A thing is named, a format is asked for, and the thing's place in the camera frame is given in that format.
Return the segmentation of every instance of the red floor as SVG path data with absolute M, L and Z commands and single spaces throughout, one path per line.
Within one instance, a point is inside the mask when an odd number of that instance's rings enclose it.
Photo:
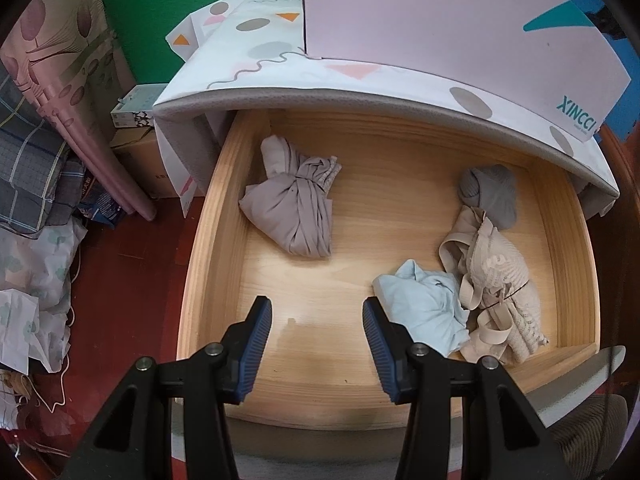
M 43 444 L 73 451 L 136 358 L 175 359 L 182 292 L 203 202 L 194 199 L 186 219 L 178 199 L 166 199 L 157 202 L 153 222 L 130 216 L 114 230 L 90 223 L 72 286 L 76 321 L 64 377 L 66 405 L 53 414 L 41 406 L 31 415 Z M 58 374 L 37 376 L 36 387 L 49 405 L 62 399 Z

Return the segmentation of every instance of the blue plaid fabric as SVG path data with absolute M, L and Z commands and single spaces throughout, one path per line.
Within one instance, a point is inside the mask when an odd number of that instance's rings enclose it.
M 68 221 L 80 199 L 84 174 L 77 158 L 65 167 L 69 151 L 60 134 L 38 115 L 0 63 L 2 227 L 37 237 L 50 221 Z

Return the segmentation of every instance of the orange triangle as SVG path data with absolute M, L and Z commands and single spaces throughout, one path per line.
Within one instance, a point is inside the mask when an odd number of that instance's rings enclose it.
M 276 12 L 276 16 L 280 16 L 290 22 L 295 22 L 296 18 L 300 15 L 299 12 Z
M 380 68 L 376 64 L 327 65 L 327 68 L 340 72 L 354 79 L 363 79 Z
M 189 40 L 187 40 L 187 38 L 185 38 L 181 34 L 174 40 L 174 45 L 188 45 L 188 44 L 191 44 L 191 43 L 189 43 Z

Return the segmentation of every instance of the open drawer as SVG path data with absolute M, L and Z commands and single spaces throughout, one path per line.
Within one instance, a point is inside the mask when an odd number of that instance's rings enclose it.
M 260 142 L 283 136 L 306 155 L 338 157 L 332 256 L 283 252 L 238 207 L 264 177 Z M 291 428 L 404 426 L 406 406 L 383 393 L 362 328 L 371 282 L 408 258 L 440 270 L 438 246 L 461 208 L 463 169 L 500 162 L 517 179 L 518 222 L 504 235 L 526 259 L 550 340 L 510 368 L 531 391 L 598 351 L 598 285 L 591 244 L 564 170 L 473 135 L 392 117 L 337 111 L 238 113 L 207 193 L 187 276 L 177 358 L 243 319 L 256 296 L 273 325 L 254 390 L 230 416 Z M 452 404 L 452 414 L 460 406 Z

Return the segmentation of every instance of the white cardboard box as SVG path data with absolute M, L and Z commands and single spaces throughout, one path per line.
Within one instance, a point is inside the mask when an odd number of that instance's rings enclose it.
M 167 83 L 136 85 L 111 111 L 111 120 L 116 128 L 153 126 L 151 108 Z

